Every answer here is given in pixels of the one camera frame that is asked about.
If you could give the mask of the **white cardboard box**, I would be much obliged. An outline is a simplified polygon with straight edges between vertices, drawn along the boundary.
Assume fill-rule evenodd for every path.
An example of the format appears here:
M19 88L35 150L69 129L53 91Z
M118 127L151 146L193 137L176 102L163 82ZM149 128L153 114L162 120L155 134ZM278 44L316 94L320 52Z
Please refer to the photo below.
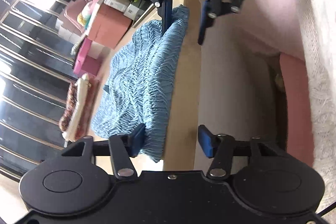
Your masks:
M124 13L127 7L130 5L129 0L104 0L104 4Z

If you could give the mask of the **black laptop on table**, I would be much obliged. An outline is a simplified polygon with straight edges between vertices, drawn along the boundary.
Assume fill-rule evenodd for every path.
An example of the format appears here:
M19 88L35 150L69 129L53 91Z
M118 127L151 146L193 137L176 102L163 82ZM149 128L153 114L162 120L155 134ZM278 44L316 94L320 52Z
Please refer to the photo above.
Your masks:
M154 9L155 5L151 1L142 1L131 27L136 28Z

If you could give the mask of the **white folded cloth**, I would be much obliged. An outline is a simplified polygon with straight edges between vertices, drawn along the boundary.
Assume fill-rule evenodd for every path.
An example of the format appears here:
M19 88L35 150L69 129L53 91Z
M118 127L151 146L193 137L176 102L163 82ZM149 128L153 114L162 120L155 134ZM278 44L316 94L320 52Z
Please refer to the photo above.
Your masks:
M74 83L77 87L77 102L68 129L65 132L62 132L62 136L66 141L74 142L76 140L77 127L80 122L89 89L89 79L90 77L88 73L86 73L82 75L82 77L78 78Z

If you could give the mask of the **salmon pink storage box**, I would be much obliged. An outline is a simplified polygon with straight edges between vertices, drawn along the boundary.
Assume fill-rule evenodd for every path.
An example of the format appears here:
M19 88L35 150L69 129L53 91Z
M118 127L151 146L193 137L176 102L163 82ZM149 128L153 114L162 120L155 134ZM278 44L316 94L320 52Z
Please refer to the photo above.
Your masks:
M87 36L93 42L115 49L131 23L132 20L122 12L102 4L96 13Z

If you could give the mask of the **magenta pink box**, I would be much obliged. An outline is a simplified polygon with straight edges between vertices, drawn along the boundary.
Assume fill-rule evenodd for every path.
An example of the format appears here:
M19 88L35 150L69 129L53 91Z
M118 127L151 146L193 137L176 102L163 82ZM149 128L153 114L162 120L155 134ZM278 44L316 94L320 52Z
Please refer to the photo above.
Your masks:
M79 77L85 73L97 76L101 66L101 59L99 56L102 49L103 46L101 44L93 42L85 37L76 55L73 73Z

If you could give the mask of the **blue textured knit garment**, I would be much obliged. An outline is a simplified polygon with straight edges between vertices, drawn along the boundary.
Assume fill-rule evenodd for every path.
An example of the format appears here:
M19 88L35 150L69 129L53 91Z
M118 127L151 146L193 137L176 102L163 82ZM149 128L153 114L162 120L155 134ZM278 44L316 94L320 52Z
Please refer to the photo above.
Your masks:
M114 54L100 105L91 129L104 139L130 134L145 125L140 152L159 162L169 122L175 72L189 22L189 9L172 10L172 24L151 20L138 28L130 42Z

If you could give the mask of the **red patterned folded cloth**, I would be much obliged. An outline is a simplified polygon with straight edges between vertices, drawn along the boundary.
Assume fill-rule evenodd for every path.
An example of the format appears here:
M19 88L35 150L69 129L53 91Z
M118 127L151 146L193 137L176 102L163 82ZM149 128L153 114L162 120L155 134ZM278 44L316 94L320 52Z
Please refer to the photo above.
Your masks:
M82 115L80 118L79 125L77 127L76 138L80 139L87 134L90 118L92 115L92 109L95 104L95 99L97 96L98 87L100 85L100 81L96 78L89 79L89 89L86 97L86 101L84 104L84 108L82 111Z

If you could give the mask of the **floral folded cloth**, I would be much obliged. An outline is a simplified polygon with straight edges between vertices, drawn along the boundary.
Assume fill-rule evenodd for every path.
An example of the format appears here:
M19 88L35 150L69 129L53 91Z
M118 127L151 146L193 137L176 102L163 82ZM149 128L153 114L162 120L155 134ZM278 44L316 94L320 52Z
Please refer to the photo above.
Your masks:
M70 84L67 93L66 108L64 110L62 117L59 120L59 128L62 132L65 132L70 124L70 120L76 107L77 102L76 95L77 95L76 85Z

